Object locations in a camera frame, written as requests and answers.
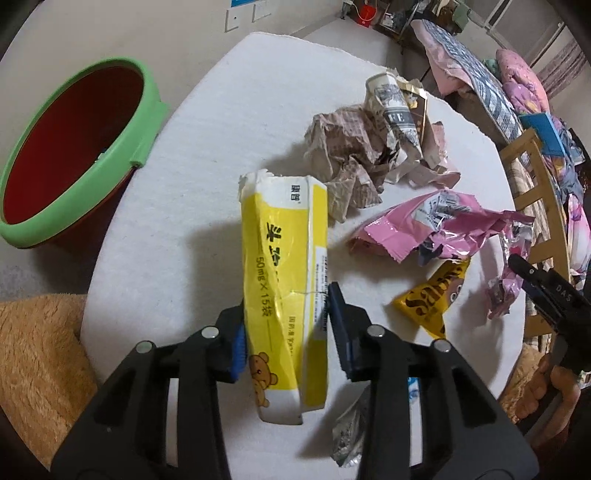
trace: trash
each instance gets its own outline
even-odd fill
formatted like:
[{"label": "trash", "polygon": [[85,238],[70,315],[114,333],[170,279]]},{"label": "trash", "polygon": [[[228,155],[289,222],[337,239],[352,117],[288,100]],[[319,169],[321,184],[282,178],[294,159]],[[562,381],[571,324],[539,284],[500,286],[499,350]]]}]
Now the trash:
[{"label": "trash", "polygon": [[392,304],[434,338],[445,338],[443,314],[456,301],[470,259],[461,263],[447,260],[426,283],[400,295]]},{"label": "trash", "polygon": [[523,279],[508,267],[507,260],[511,254],[523,258],[530,256],[534,219],[530,220],[513,220],[499,233],[505,266],[500,277],[489,280],[486,289],[490,310],[488,318],[491,320],[509,313],[509,307],[519,296]]},{"label": "trash", "polygon": [[423,89],[421,82],[417,79],[406,82],[401,78],[402,77],[397,77],[396,82],[402,91],[404,100],[406,101],[410,114],[413,117],[414,126],[417,129],[419,144],[422,145],[427,120],[427,92]]},{"label": "trash", "polygon": [[[420,398],[418,378],[408,379],[408,402],[414,404]],[[369,421],[371,389],[365,387],[359,398],[336,420],[333,427],[332,459],[342,468],[359,465],[363,452],[363,440]]]},{"label": "trash", "polygon": [[390,255],[398,262],[419,246],[422,264],[435,257],[461,261],[515,220],[533,222],[522,213],[485,210],[473,195],[445,189],[390,208],[360,227],[349,242],[352,249]]},{"label": "trash", "polygon": [[453,188],[460,181],[461,175],[447,158],[445,130],[441,122],[432,124],[427,117],[422,145],[424,158],[417,167],[408,172],[410,183],[419,187],[435,183]]},{"label": "trash", "polygon": [[367,208],[382,203],[379,194],[397,152],[386,149],[361,106],[315,115],[306,141],[304,159],[326,185],[332,218],[342,223],[349,205]]},{"label": "trash", "polygon": [[400,146],[388,175],[389,180],[397,183],[418,165],[423,152],[413,115],[393,73],[383,72],[367,79],[363,108],[373,115],[375,128],[386,147],[394,152]]},{"label": "trash", "polygon": [[[424,102],[427,95],[412,83],[405,85],[407,98],[417,104],[416,121],[420,123],[424,112],[419,112],[419,98]],[[363,106],[315,115],[305,139],[304,160],[326,185],[329,215],[341,223],[349,206],[368,208],[382,203],[379,194],[386,176],[398,181],[423,156],[415,120],[397,77],[390,72],[366,82]]]},{"label": "trash", "polygon": [[266,170],[240,180],[244,312],[263,421],[301,424],[327,390],[326,189]]}]

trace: white tablecloth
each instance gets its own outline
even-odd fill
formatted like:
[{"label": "white tablecloth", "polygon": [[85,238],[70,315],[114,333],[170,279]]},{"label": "white tablecloth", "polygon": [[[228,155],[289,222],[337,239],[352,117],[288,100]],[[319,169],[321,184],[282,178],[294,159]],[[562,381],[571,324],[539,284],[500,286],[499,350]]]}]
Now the white tablecloth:
[{"label": "white tablecloth", "polygon": [[[361,103],[365,80],[383,69],[341,50],[255,33],[195,87],[164,127],[147,166],[131,180],[96,265],[82,342],[101,380],[138,341],[183,341],[240,302],[239,176],[263,167],[306,174],[303,137],[312,116]],[[475,194],[485,208],[512,209],[493,143],[442,100],[430,97],[428,113],[443,121],[449,156],[462,172],[456,190]],[[398,265],[351,255],[345,240],[366,219],[429,190],[413,190],[404,181],[387,184],[382,206],[354,212],[329,229],[329,280],[340,282],[346,301],[363,306],[374,323],[423,344],[430,343],[429,335],[389,303],[436,265],[423,269],[416,258]],[[486,319],[483,289],[501,267],[494,238],[472,260],[462,294],[445,315],[448,338],[496,396],[519,355],[524,329],[524,295],[502,320]],[[219,386],[235,480],[355,477],[329,453],[335,418],[362,385],[347,382],[330,331],[329,339],[326,408],[306,413],[302,426],[261,422],[248,374],[237,385]]]}]

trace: finger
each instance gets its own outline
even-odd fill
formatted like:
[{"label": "finger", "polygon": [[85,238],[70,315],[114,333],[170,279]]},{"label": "finger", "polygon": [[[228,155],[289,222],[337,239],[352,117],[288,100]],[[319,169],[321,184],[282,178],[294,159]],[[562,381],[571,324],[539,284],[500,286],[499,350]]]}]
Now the finger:
[{"label": "finger", "polygon": [[536,400],[540,400],[544,395],[546,395],[546,391],[548,390],[547,380],[544,374],[539,370],[534,373],[533,377],[531,377],[528,386]]},{"label": "finger", "polygon": [[523,392],[523,395],[521,396],[521,398],[519,399],[519,402],[518,402],[518,409],[520,410],[520,413],[521,413],[521,415],[520,416],[518,415],[518,416],[520,418],[525,418],[528,415],[535,412],[537,408],[538,408],[538,401],[534,397],[534,394],[531,391],[531,388],[528,384],[525,386],[525,390]]},{"label": "finger", "polygon": [[534,446],[555,437],[566,428],[581,395],[577,379],[570,370],[554,367],[550,379],[552,384],[562,393],[562,402],[542,434],[535,440]]},{"label": "finger", "polygon": [[545,374],[546,371],[548,370],[549,366],[550,366],[550,354],[547,353],[542,358],[540,358],[540,361],[538,362],[538,369],[536,371],[538,371],[542,374]]},{"label": "finger", "polygon": [[527,414],[531,415],[533,412],[535,412],[538,409],[538,406],[540,404],[538,403],[537,400],[531,400],[528,403],[525,404],[525,408],[527,409]]}]

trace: wall socket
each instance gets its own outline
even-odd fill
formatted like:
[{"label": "wall socket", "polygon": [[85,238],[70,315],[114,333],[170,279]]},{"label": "wall socket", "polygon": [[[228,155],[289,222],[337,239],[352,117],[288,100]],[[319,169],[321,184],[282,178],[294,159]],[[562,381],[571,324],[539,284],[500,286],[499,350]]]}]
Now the wall socket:
[{"label": "wall socket", "polygon": [[240,14],[241,9],[239,7],[228,8],[226,10],[226,29],[224,31],[230,32],[240,27]]}]

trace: yellow candy wrapper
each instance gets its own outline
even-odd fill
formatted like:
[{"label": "yellow candy wrapper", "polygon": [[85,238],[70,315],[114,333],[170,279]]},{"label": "yellow candy wrapper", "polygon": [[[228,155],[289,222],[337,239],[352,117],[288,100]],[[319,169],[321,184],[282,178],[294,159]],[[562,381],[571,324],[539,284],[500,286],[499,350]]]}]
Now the yellow candy wrapper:
[{"label": "yellow candy wrapper", "polygon": [[464,284],[470,259],[461,263],[447,260],[429,278],[392,303],[433,338],[445,338],[443,314],[455,301]]},{"label": "yellow candy wrapper", "polygon": [[313,177],[241,178],[248,365],[261,420],[300,424],[327,390],[326,187]]}]

